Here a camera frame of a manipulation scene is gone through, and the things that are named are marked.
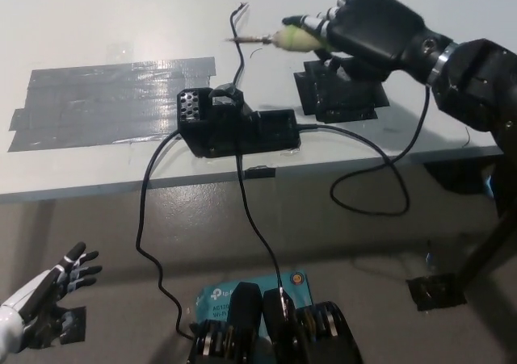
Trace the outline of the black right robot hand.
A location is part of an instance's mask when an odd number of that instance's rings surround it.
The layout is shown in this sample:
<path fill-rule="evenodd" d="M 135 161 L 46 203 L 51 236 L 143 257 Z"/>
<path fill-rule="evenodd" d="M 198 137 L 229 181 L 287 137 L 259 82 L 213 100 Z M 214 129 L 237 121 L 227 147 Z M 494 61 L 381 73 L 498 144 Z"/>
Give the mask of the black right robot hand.
<path fill-rule="evenodd" d="M 398 0 L 339 0 L 322 15 L 294 15 L 282 24 L 301 28 L 380 71 L 401 70 L 422 84 L 452 43 Z"/>

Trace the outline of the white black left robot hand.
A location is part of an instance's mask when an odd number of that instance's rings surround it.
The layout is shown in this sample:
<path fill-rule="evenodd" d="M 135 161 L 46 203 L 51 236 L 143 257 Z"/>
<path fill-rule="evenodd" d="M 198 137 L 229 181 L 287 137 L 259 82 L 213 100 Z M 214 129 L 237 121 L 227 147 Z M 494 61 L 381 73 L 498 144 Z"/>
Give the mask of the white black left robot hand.
<path fill-rule="evenodd" d="M 87 252 L 86 244 L 79 242 L 52 269 L 28 285 L 28 292 L 15 305 L 23 325 L 17 353 L 26 348 L 49 348 L 54 341 L 66 345 L 85 340 L 86 309 L 62 308 L 58 302 L 96 283 L 95 275 L 102 267 L 86 263 L 98 255 L 97 251 Z"/>

